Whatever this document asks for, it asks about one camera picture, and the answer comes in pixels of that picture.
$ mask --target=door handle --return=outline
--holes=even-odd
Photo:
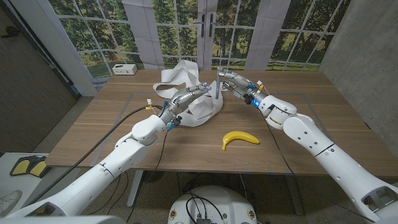
[[[205,36],[205,15],[201,15],[201,22],[194,22],[194,24],[201,24],[201,36]]]
[[[213,31],[213,13],[210,14],[210,31],[209,37],[211,37],[211,32]]]
[[[219,26],[219,25],[221,25],[221,23],[213,22],[213,14],[210,14],[210,32],[209,32],[209,37],[211,37],[211,33],[213,32],[213,25],[214,26]]]
[[[1,38],[10,38],[10,37],[16,37],[19,34],[19,30],[15,27],[12,26],[7,26],[6,27],[6,32],[7,35],[2,35]]]

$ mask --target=white box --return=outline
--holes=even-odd
[[[133,75],[137,71],[136,64],[116,64],[112,68],[115,75]]]

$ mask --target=white cloth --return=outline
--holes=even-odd
[[[167,99],[171,99],[178,91],[176,88],[169,88],[168,90],[157,90],[160,85],[181,85],[185,83],[185,87],[195,86],[201,84],[199,81],[198,64],[188,60],[181,60],[174,69],[165,69],[162,71],[162,82],[154,84],[155,92]],[[188,109],[179,116],[182,117],[181,125],[196,127],[204,124],[212,116],[217,114],[223,106],[223,95],[219,94],[216,99],[216,82],[213,81],[210,85],[211,90],[194,102],[189,104]]]

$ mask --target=table leg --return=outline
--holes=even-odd
[[[139,187],[141,186],[143,173],[144,173],[143,170],[136,170],[136,173],[134,174],[134,178],[133,178],[132,184],[131,184],[129,198],[127,199],[128,207],[132,207],[132,205],[136,201],[137,193],[138,193]]]
[[[295,177],[292,175],[285,176],[287,187],[289,188],[290,196],[294,206],[294,211],[297,215],[304,215],[304,208],[300,199],[299,189]]]

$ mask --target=yellow object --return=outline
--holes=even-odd
[[[223,137],[223,148],[222,150],[225,150],[225,146],[232,140],[234,139],[242,139],[254,144],[259,144],[260,140],[258,138],[254,137],[253,135],[249,133],[245,133],[243,131],[231,131],[230,133],[227,133]]]
[[[257,90],[257,93],[260,93],[260,92],[261,92],[261,90],[262,90],[262,87],[264,87],[264,85],[263,85],[263,84],[261,84],[260,88]]]
[[[30,160],[26,159],[22,162],[16,164],[15,168],[13,168],[11,175],[21,175],[26,174],[27,168],[29,167]]]
[[[36,164],[31,170],[30,174],[35,175],[36,177],[40,177],[40,174],[43,172],[43,170],[47,167],[44,161],[39,162]]]
[[[10,171],[10,176],[32,174],[36,177],[42,178],[51,167],[44,162],[46,156],[27,156],[19,158],[14,167]]]

